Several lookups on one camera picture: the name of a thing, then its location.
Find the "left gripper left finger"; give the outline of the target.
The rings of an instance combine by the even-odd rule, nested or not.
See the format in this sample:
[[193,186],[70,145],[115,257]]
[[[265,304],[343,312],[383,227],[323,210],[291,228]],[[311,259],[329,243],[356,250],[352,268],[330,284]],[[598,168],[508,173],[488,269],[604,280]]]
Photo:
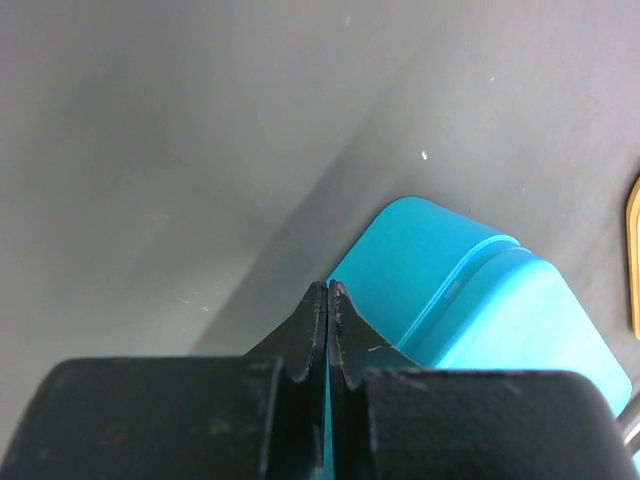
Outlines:
[[324,460],[328,289],[241,356],[76,358],[41,381],[5,479],[310,479]]

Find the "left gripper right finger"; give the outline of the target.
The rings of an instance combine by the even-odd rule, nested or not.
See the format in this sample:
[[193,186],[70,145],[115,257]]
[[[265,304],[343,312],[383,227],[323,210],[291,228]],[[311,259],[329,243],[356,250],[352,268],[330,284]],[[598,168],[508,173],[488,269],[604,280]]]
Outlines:
[[610,408],[568,371],[419,367],[331,282],[333,471],[339,479],[634,479]]

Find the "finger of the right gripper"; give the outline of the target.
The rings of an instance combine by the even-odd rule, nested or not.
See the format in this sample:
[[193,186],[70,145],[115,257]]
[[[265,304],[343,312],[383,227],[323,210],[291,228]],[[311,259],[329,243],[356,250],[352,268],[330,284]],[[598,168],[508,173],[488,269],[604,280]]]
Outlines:
[[617,418],[624,444],[632,453],[639,452],[640,432],[640,393],[632,396],[622,413]]

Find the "blue tin lid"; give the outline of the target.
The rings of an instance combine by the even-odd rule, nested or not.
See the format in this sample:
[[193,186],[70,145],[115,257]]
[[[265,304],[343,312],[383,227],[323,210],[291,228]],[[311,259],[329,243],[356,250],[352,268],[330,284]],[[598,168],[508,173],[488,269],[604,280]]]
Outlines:
[[590,379],[615,415],[632,385],[559,271],[522,249],[482,266],[414,358],[439,369],[566,370]]

